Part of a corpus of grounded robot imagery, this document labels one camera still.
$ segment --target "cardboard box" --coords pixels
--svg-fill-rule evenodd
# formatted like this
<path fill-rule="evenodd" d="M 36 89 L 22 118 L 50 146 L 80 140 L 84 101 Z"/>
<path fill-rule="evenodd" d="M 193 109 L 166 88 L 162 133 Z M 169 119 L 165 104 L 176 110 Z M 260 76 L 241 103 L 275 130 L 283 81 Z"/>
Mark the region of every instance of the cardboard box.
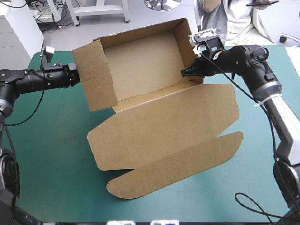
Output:
<path fill-rule="evenodd" d="M 197 57 L 186 19 L 101 37 L 73 50 L 90 110 L 116 114 L 88 133 L 100 170 L 134 169 L 107 185 L 137 198 L 227 161 L 241 132 L 234 88 L 182 77 Z"/>

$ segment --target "box flap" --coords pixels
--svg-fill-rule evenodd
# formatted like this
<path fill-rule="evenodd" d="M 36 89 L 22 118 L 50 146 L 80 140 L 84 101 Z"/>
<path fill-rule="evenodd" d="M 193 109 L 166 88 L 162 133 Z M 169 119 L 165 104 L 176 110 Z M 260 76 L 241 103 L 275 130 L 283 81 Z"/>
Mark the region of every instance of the box flap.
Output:
<path fill-rule="evenodd" d="M 243 134 L 235 132 L 160 158 L 111 180 L 107 190 L 125 199 L 145 196 L 226 162 L 238 150 L 242 139 Z"/>
<path fill-rule="evenodd" d="M 100 41 L 72 51 L 91 111 L 117 105 L 113 79 Z"/>
<path fill-rule="evenodd" d="M 116 45 L 121 45 L 127 42 L 136 41 L 142 38 L 151 37 L 157 34 L 166 33 L 168 31 L 173 30 L 183 21 L 187 21 L 187 19 L 181 18 L 168 22 L 158 23 L 152 26 L 142 27 L 135 30 L 129 30 L 123 33 L 99 37 L 96 40 L 101 40 L 101 44 L 105 49 Z"/>
<path fill-rule="evenodd" d="M 201 84 L 122 110 L 88 134 L 101 170 L 131 169 L 215 138 L 239 117 L 230 84 Z"/>

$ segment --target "green table surface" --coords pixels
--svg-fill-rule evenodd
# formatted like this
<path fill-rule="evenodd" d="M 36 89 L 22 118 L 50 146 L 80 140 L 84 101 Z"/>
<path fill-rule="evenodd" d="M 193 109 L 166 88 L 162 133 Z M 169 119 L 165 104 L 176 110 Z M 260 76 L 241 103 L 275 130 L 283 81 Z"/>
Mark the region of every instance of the green table surface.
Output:
<path fill-rule="evenodd" d="M 268 48 L 268 63 L 283 85 L 284 99 L 300 116 L 300 79 L 283 47 Z M 39 68 L 38 55 L 30 68 Z M 72 61 L 71 52 L 56 52 L 52 60 Z M 246 89 L 240 77 L 235 80 Z M 216 75 L 206 78 L 205 83 L 228 81 Z M 24 94 L 17 99 L 7 123 L 30 115 L 40 95 Z M 288 208 L 272 174 L 268 121 L 262 110 L 237 89 L 236 95 L 240 118 L 221 134 L 237 130 L 244 133 L 232 159 L 145 197 L 123 200 L 111 195 L 106 184 L 126 171 L 98 170 L 86 138 L 90 130 L 114 114 L 113 109 L 89 112 L 81 84 L 47 90 L 35 116 L 10 128 L 21 168 L 21 200 L 17 205 L 43 221 L 266 221 L 235 202 L 234 194 L 241 191 L 267 212 L 285 214 Z"/>

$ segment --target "white cabinet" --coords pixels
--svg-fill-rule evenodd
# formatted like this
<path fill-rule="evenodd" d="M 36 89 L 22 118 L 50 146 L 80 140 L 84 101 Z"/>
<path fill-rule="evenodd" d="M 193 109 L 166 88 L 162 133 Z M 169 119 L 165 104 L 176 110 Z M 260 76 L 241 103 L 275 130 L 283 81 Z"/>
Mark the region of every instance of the white cabinet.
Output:
<path fill-rule="evenodd" d="M 24 0 L 5 2 L 21 6 Z M 0 4 L 0 69 L 26 69 L 44 37 L 27 6 Z"/>

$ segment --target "cable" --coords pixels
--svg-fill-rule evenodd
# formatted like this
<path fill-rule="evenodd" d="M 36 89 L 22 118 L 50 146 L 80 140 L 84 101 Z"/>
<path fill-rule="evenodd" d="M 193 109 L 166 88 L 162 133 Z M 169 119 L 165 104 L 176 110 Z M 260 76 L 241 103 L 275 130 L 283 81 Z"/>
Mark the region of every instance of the cable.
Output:
<path fill-rule="evenodd" d="M 45 92 L 45 91 L 42 91 L 42 95 L 41 95 L 41 98 L 39 99 L 39 102 L 38 102 L 38 104 L 37 104 L 37 107 L 35 108 L 35 110 L 33 111 L 33 113 L 32 113 L 27 119 L 25 119 L 25 120 L 23 120 L 23 121 L 21 121 L 21 122 L 18 122 L 18 123 L 7 124 L 6 126 L 8 126 L 8 127 L 11 127 L 11 126 L 17 126 L 17 125 L 20 125 L 20 124 L 22 124 L 22 123 L 25 123 L 25 122 L 28 121 L 31 117 L 33 117 L 33 115 L 36 113 L 36 111 L 37 111 L 38 108 L 39 108 L 39 105 L 40 105 L 41 102 L 42 102 L 42 99 L 43 99 L 43 96 L 44 96 L 44 92 Z"/>
<path fill-rule="evenodd" d="M 225 74 L 225 72 L 223 70 L 220 69 L 220 67 L 218 67 L 212 60 L 210 60 L 209 58 L 207 58 L 205 55 L 203 55 L 201 52 L 199 53 L 201 56 L 203 56 L 206 60 L 208 60 L 211 64 L 213 64 L 232 84 L 234 84 L 238 89 L 240 89 L 245 95 L 247 95 L 250 99 L 252 99 L 254 102 L 258 103 L 258 101 L 256 99 L 254 99 L 252 96 L 250 96 L 245 90 L 243 90 L 236 82 L 234 82 L 229 76 L 227 76 Z M 300 211 L 300 207 L 297 205 L 292 193 L 290 192 L 290 190 L 287 188 L 285 181 L 281 175 L 281 172 L 279 170 L 278 167 L 278 162 L 276 159 L 276 139 L 275 139 L 275 134 L 274 134 L 274 129 L 273 129 L 273 122 L 272 119 L 270 117 L 270 115 L 268 114 L 267 110 L 263 107 L 263 105 L 261 105 L 262 110 L 265 112 L 265 114 L 267 115 L 267 118 L 269 120 L 270 123 L 270 128 L 271 128 L 271 134 L 272 134 L 272 141 L 273 141 L 273 157 L 274 157 L 274 161 L 275 161 L 275 166 L 278 170 L 278 174 L 284 184 L 284 187 L 286 188 L 287 192 L 289 193 L 293 203 L 295 204 L 295 206 L 297 207 L 297 209 Z"/>
<path fill-rule="evenodd" d="M 3 3 L 2 1 L 0 3 L 2 3 L 5 6 L 11 7 L 11 8 L 23 8 L 24 6 L 27 5 L 27 0 L 25 0 L 25 4 L 22 5 L 22 6 L 10 6 L 10 5 L 7 5 L 7 4 Z"/>
<path fill-rule="evenodd" d="M 261 211 L 252 209 L 252 208 L 244 205 L 243 203 L 241 203 L 240 200 L 238 199 L 239 195 L 245 196 L 247 199 L 249 199 L 250 201 L 252 201 Z M 265 212 L 262 209 L 262 207 L 255 200 L 253 200 L 250 196 L 248 196 L 245 193 L 237 192 L 237 193 L 235 193 L 234 198 L 235 198 L 235 200 L 237 201 L 238 204 L 240 204 L 242 207 L 244 207 L 247 210 L 250 210 L 252 212 L 259 213 L 259 214 L 262 214 L 262 215 L 265 215 L 265 216 L 268 216 L 268 217 L 274 217 L 274 218 L 278 218 L 278 219 L 286 219 L 286 220 L 290 220 L 290 221 L 293 221 L 293 222 L 298 222 L 297 220 L 294 220 L 294 219 L 291 219 L 291 218 L 288 218 L 288 217 L 281 217 L 281 216 L 278 216 L 278 215 L 274 215 L 274 214 L 270 214 L 270 213 Z"/>
<path fill-rule="evenodd" d="M 52 28 L 55 27 L 55 26 L 56 26 L 56 24 L 54 24 L 52 27 L 50 27 L 50 28 L 48 28 L 48 29 L 46 29 L 46 30 L 42 30 L 42 33 L 45 32 L 45 31 L 48 31 L 48 30 L 52 29 Z"/>
<path fill-rule="evenodd" d="M 68 25 L 60 25 L 61 27 L 67 27 L 70 26 L 71 24 L 73 24 L 73 22 L 69 23 Z"/>
<path fill-rule="evenodd" d="M 8 225 L 12 225 L 13 224 L 14 218 L 15 218 L 15 212 L 13 213 L 13 216 L 11 217 L 10 222 L 9 222 Z"/>
<path fill-rule="evenodd" d="M 18 166 L 17 166 L 17 158 L 16 158 L 16 154 L 15 154 L 15 147 L 14 147 L 13 141 L 11 139 L 8 127 L 7 127 L 6 123 L 5 123 L 5 120 L 3 119 L 3 114 L 0 115 L 0 120 L 2 122 L 2 125 L 4 126 L 6 135 L 8 137 L 9 144 L 11 146 L 11 150 L 13 152 L 13 157 L 14 157 L 15 177 L 16 177 L 16 179 L 15 179 L 15 194 L 14 194 L 14 197 L 13 197 L 13 202 L 12 202 L 12 206 L 11 207 L 12 207 L 13 212 L 15 212 L 15 202 L 16 202 L 17 196 L 19 194 L 19 185 L 20 185 L 19 170 L 18 170 Z"/>
<path fill-rule="evenodd" d="M 75 0 L 75 1 L 76 1 L 77 5 L 80 7 L 80 4 L 78 3 L 78 1 L 77 0 Z"/>
<path fill-rule="evenodd" d="M 241 202 L 238 200 L 238 195 L 243 195 L 243 196 L 245 196 L 246 198 L 248 198 L 250 201 L 252 201 L 252 202 L 253 202 L 253 203 L 261 210 L 261 212 L 260 212 L 260 211 L 257 211 L 257 210 L 254 210 L 254 209 L 252 209 L 252 208 L 250 208 L 250 207 L 244 205 L 243 203 L 241 203 Z M 272 220 L 271 220 L 270 217 L 269 217 L 270 214 L 269 214 L 269 213 L 266 213 L 266 212 L 263 210 L 263 208 L 262 208 L 256 201 L 254 201 L 252 198 L 250 198 L 248 195 L 246 195 L 246 194 L 244 194 L 244 193 L 241 193 L 241 192 L 238 192 L 238 193 L 235 193 L 234 198 L 235 198 L 235 200 L 238 202 L 238 204 L 240 204 L 240 205 L 243 206 L 244 208 L 246 208 L 246 209 L 248 209 L 248 210 L 250 210 L 250 211 L 253 211 L 253 212 L 256 212 L 256 213 L 265 215 L 265 216 L 268 218 L 268 220 L 270 221 L 270 223 L 273 224 Z"/>
<path fill-rule="evenodd" d="M 240 89 L 245 95 L 247 95 L 250 99 L 258 103 L 257 100 L 255 100 L 251 95 L 249 95 L 244 89 L 242 89 L 236 82 L 234 82 L 229 76 L 226 75 L 226 73 L 221 70 L 220 67 L 218 67 L 212 60 L 207 58 L 205 55 L 203 55 L 201 52 L 199 53 L 201 56 L 203 56 L 205 59 L 207 59 L 209 62 L 211 62 L 232 84 L 234 84 L 238 89 Z"/>

